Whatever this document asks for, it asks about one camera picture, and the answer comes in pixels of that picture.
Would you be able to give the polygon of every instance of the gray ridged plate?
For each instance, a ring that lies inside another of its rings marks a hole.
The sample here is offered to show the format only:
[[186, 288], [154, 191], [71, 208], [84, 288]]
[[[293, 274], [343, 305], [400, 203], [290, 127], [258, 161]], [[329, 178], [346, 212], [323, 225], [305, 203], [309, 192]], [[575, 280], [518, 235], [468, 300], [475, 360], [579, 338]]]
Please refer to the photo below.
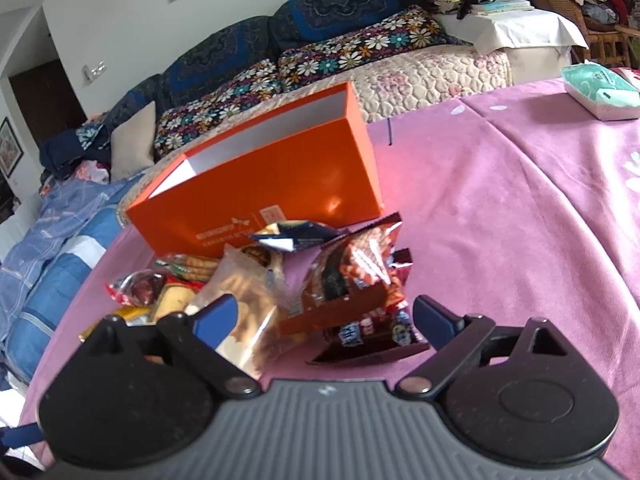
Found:
[[252, 400], [226, 402], [187, 449], [127, 471], [58, 462], [44, 480], [606, 480], [604, 462], [524, 470], [463, 446], [426, 402], [382, 382], [274, 381]]

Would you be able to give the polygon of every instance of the orange box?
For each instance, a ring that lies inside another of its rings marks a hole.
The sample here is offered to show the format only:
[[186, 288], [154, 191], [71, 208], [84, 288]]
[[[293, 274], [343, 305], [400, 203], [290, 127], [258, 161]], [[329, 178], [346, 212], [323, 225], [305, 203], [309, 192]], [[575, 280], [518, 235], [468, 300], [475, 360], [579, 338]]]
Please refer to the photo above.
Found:
[[350, 83], [257, 116], [166, 168], [129, 207], [156, 254], [220, 256], [275, 221], [343, 227], [382, 212], [366, 124]]

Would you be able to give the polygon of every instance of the food pile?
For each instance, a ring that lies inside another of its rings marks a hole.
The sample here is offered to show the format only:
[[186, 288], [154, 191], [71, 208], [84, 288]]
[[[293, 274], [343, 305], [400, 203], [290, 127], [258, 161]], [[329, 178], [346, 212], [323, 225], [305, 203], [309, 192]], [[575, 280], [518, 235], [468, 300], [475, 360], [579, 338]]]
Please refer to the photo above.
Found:
[[[169, 254], [149, 269], [106, 284], [120, 305], [112, 314], [132, 325], [174, 312], [192, 316], [225, 294], [238, 302], [238, 322], [216, 348], [254, 378], [283, 352], [320, 331], [326, 349], [314, 359], [333, 363], [385, 354], [401, 358], [428, 348], [404, 294], [408, 249], [395, 249], [398, 213], [355, 232], [311, 221], [286, 221], [252, 236], [254, 244], [225, 248], [221, 259]], [[318, 255], [301, 290], [285, 285], [286, 253]], [[95, 325], [80, 335], [89, 337]]]

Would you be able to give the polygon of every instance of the framed picture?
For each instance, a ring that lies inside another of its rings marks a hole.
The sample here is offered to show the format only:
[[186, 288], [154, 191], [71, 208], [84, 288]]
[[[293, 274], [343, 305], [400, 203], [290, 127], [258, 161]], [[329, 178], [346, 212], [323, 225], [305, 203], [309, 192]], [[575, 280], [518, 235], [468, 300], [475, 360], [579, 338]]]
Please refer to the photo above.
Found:
[[9, 118], [5, 117], [0, 126], [0, 170], [9, 178], [24, 155], [22, 146], [15, 138]]

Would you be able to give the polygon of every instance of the floral pillow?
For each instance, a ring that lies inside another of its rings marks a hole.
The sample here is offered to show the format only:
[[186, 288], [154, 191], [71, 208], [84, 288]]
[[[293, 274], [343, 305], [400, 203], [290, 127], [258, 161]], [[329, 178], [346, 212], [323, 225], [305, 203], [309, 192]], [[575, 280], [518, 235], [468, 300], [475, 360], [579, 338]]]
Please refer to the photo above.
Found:
[[215, 92], [162, 114], [154, 140], [156, 159], [206, 134], [226, 118], [281, 93], [278, 69], [273, 61], [265, 59], [256, 63]]
[[370, 27], [285, 51], [278, 60], [280, 78], [289, 92], [385, 57], [445, 43], [438, 22], [411, 6]]

